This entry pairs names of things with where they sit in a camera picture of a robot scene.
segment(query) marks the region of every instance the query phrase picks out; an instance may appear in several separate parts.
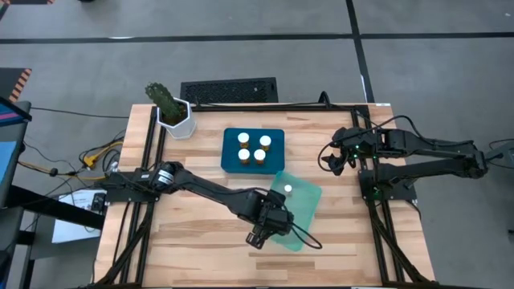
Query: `wooden table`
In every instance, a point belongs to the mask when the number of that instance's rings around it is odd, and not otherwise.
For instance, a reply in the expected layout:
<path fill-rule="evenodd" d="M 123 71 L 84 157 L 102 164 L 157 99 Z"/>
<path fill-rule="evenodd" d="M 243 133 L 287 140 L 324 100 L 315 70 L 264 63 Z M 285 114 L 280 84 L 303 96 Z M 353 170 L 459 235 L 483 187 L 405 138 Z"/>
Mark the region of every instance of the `wooden table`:
<path fill-rule="evenodd" d="M 141 164 L 150 110 L 151 105 L 133 105 L 121 152 L 122 171 L 132 171 Z M 369 110 L 376 123 L 393 115 L 390 106 L 369 104 Z M 195 117 L 198 127 L 189 140 L 166 137 L 163 161 L 180 161 L 192 173 L 230 188 L 269 188 L 274 176 L 225 173 L 220 167 L 223 130 L 285 131 L 286 171 L 323 189 L 310 231 L 324 248 L 304 246 L 302 251 L 292 252 L 268 240 L 262 250 L 256 250 L 245 243 L 252 225 L 238 220 L 226 207 L 186 191 L 162 195 L 153 217 L 144 287 L 381 285 L 357 169 L 347 168 L 335 177 L 316 163 L 318 152 L 332 134 L 342 126 L 353 126 L 350 113 L 197 112 Z M 152 158 L 159 130 L 157 125 Z M 402 159 L 389 162 L 405 163 Z M 404 201 L 392 201 L 390 206 L 399 246 L 422 274 L 434 278 L 418 213 Z M 112 264 L 124 208 L 120 203 L 108 209 L 96 257 L 97 280 Z M 130 212 L 120 251 L 126 242 Z M 390 251 L 384 246 L 390 279 L 394 279 Z M 129 281 L 134 280 L 139 248 L 134 252 Z"/>

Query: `concrete floor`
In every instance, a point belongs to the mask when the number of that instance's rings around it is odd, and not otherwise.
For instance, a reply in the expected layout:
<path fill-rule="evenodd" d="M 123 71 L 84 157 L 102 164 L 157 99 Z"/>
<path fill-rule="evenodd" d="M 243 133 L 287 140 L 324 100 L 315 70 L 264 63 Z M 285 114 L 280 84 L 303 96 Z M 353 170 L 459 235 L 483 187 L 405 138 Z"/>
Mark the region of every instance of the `concrete floor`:
<path fill-rule="evenodd" d="M 514 31 L 513 1 L 354 2 L 361 33 Z M 0 39 L 301 32 L 350 33 L 345 2 L 57 0 L 51 6 L 11 6 L 0 22 Z M 500 121 L 512 114 L 514 39 L 388 39 L 363 45 L 375 100 L 411 116 L 424 135 L 474 139 L 480 149 L 514 136 L 512 122 Z M 149 102 L 143 92 L 149 81 L 167 84 L 177 96 L 182 81 L 247 77 L 276 77 L 281 102 L 313 101 L 322 90 L 334 102 L 365 101 L 352 40 L 0 45 L 0 56 L 0 67 L 33 69 L 22 100 L 78 112 L 128 115 L 132 104 Z M 74 164 L 80 151 L 110 140 L 126 125 L 126 120 L 32 114 L 26 141 Z M 30 150 L 22 159 L 47 165 Z M 59 180 L 19 169 L 14 183 L 46 192 Z M 512 287 L 514 243 L 507 235 L 514 228 L 512 185 L 512 171 L 499 168 L 478 181 L 418 182 L 438 281 Z M 95 253 L 39 260 L 32 287 L 88 283 Z M 19 246 L 8 288 L 18 286 L 23 254 Z"/>

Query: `black metal frame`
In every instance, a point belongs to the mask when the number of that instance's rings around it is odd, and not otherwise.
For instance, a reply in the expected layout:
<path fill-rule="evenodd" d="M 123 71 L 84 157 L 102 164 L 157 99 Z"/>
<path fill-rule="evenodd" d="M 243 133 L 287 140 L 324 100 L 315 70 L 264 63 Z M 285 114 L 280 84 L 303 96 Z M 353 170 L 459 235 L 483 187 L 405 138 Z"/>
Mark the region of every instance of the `black metal frame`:
<path fill-rule="evenodd" d="M 364 118 L 370 118 L 369 114 L 369 108 L 367 105 L 334 105 L 330 103 L 329 97 L 326 95 L 326 93 L 322 93 L 320 98 L 318 99 L 319 104 L 262 104 L 262 105 L 213 105 L 213 104 L 200 104 L 193 106 L 192 109 L 194 112 L 350 112 L 353 126 L 360 126 L 358 116 L 359 114 L 362 115 Z M 149 155 L 150 155 L 150 148 L 152 146 L 153 141 L 153 132 L 154 127 L 156 124 L 156 113 L 155 108 L 153 108 L 150 122 L 149 122 L 149 130 L 147 132 L 146 137 L 146 143 L 145 143 L 145 151 L 143 152 L 143 160 L 141 162 L 141 166 L 144 168 L 148 168 L 149 163 Z M 369 120 L 365 120 L 365 127 L 371 128 L 371 123 Z M 155 156 L 156 163 L 161 161 L 162 153 L 165 146 L 165 128 L 161 127 L 161 130 L 159 132 L 159 138 L 157 142 L 157 151 Z M 363 169 L 367 169 L 367 164 L 365 162 L 364 158 L 360 159 L 361 167 Z M 369 208 L 369 216 L 370 220 L 372 216 L 377 216 L 377 210 L 375 208 L 373 200 L 367 200 L 366 201 Z M 383 203 L 383 214 L 385 217 L 385 224 L 386 224 L 386 233 L 391 237 L 394 244 L 396 243 L 396 237 L 394 233 L 394 226 L 393 221 L 391 217 L 390 207 L 387 200 L 384 200 Z M 154 209 L 154 202 L 149 202 L 147 206 L 147 210 L 152 210 L 151 214 L 153 213 Z M 141 204 L 135 203 L 134 209 L 133 209 L 133 215 L 131 217 L 130 227 L 129 227 L 129 237 L 133 237 L 136 228 L 137 228 L 137 221 L 138 216 L 141 210 Z M 375 244 L 375 249 L 377 252 L 377 263 L 380 270 L 380 276 L 381 276 L 381 282 L 382 285 L 385 286 L 386 284 L 391 284 L 388 276 L 387 266 L 386 266 L 386 257 L 384 254 L 384 248 L 382 246 L 381 242 L 381 232 L 373 225 L 373 221 L 371 221 L 372 231 L 373 231 L 373 240 Z M 135 284 L 142 286 L 144 273 L 145 273 L 145 262 L 146 262 L 146 255 L 148 253 L 148 245 L 149 245 L 149 234 L 148 231 L 145 233 L 143 238 L 141 239 L 141 249 L 139 252 L 139 262 L 137 264 L 137 271 L 136 271 L 136 280 Z M 128 272 L 129 272 L 129 266 L 130 266 L 130 259 L 128 262 L 124 265 L 124 270 L 122 271 L 122 275 L 120 278 L 120 284 L 130 284 L 130 286 L 133 286 L 134 283 L 127 283 L 128 278 Z M 396 272 L 396 285 L 402 285 L 405 282 L 405 278 L 403 276 L 403 269 L 402 265 L 394 258 L 394 268 Z M 113 284 L 108 286 L 118 286 L 120 284 Z"/>

